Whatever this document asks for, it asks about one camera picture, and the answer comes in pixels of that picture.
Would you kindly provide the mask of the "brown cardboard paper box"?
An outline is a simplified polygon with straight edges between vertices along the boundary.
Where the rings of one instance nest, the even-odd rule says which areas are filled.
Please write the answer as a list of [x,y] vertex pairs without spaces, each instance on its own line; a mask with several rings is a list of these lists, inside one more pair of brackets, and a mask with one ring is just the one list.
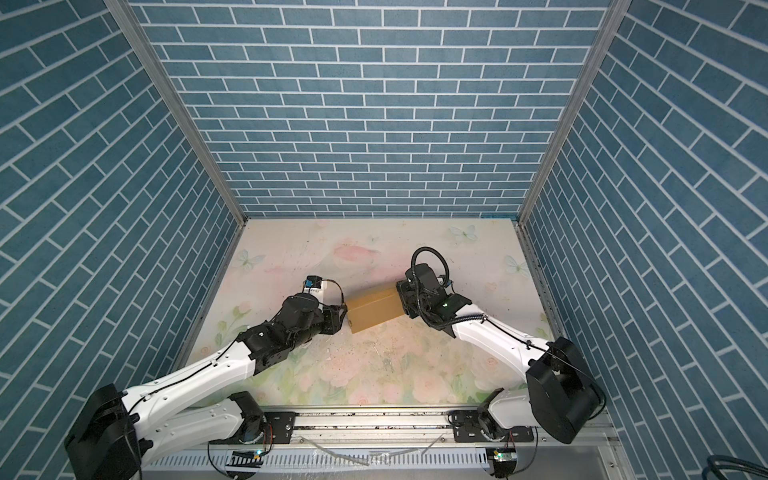
[[382,284],[355,293],[347,300],[347,320],[353,334],[405,314],[394,283]]

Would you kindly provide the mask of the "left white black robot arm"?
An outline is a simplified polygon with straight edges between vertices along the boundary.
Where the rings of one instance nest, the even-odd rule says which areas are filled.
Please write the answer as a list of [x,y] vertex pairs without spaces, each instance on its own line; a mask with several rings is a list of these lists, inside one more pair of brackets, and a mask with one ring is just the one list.
[[287,297],[269,320],[223,349],[157,380],[94,391],[64,440],[78,479],[131,479],[152,462],[209,442],[269,445],[262,408],[245,391],[212,406],[195,403],[285,360],[318,334],[333,335],[347,307],[322,303],[319,290]]

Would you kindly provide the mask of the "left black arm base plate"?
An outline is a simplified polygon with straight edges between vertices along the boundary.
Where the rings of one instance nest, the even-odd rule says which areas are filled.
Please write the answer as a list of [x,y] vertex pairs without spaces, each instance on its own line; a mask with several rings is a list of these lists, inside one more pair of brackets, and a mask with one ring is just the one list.
[[260,419],[247,419],[225,439],[212,440],[214,445],[239,444],[289,444],[293,435],[297,414],[292,411],[267,411]]

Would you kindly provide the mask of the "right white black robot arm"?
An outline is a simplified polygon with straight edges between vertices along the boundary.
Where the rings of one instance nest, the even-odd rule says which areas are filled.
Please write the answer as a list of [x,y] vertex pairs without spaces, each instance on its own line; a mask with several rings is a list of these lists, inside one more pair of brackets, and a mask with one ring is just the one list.
[[539,427],[570,444],[605,408],[603,389],[570,340],[534,337],[492,317],[449,291],[450,278],[425,263],[412,265],[396,288],[405,313],[430,328],[472,344],[525,377],[521,393],[498,388],[477,409],[485,436],[499,440],[516,427]]

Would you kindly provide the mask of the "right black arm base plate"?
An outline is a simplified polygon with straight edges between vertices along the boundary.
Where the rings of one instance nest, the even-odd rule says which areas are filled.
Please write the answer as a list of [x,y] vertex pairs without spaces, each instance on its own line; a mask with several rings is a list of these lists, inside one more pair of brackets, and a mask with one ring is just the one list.
[[479,410],[450,410],[447,421],[457,443],[479,442],[533,442],[534,432],[531,427],[501,427],[492,417]]

